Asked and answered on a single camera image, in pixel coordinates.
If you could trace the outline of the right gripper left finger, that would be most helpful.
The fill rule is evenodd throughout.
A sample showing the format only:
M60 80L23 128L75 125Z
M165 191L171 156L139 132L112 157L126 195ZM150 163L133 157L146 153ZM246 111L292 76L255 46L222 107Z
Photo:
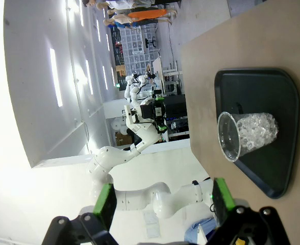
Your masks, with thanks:
M69 220L57 216L51 221L43 244L117 244L109 230L117 205L114 185L105 184L92 212Z

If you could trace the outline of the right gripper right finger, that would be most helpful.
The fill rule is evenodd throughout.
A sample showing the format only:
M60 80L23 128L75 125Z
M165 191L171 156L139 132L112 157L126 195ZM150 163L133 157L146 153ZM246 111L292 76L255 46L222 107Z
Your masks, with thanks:
M276 209L237 205L223 178L213 181L212 201L218 227L207 244L290 244Z

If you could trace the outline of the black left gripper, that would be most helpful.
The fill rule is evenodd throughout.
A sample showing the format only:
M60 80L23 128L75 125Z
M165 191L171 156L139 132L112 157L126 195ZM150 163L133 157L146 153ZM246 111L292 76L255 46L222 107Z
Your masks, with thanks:
M164 96L161 89L154 90L154 100L164 100ZM158 133L165 133L167 131L167 126L164 123L165 105L162 102L150 102L148 105L141 105L140 108L142 118L152 119L155 121Z

